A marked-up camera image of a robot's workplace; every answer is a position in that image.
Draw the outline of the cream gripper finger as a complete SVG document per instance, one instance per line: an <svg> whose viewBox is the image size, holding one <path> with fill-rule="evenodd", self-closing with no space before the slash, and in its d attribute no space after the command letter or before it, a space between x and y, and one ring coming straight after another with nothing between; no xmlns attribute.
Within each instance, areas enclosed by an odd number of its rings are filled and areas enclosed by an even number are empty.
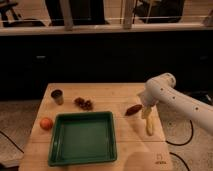
<svg viewBox="0 0 213 171"><path fill-rule="evenodd" d="M148 107L148 106L144 106L142 108L142 114L141 114L141 118L142 119L147 119L150 115L150 113L152 112L152 108Z"/></svg>

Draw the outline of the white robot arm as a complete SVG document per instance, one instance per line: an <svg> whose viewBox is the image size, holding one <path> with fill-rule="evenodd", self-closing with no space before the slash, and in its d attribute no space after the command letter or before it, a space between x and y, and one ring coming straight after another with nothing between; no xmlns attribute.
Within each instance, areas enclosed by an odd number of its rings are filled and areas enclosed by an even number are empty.
<svg viewBox="0 0 213 171"><path fill-rule="evenodd" d="M138 96L145 108L163 102L213 136L213 106L175 90L175 85L176 78L171 73L164 73L148 79Z"/></svg>

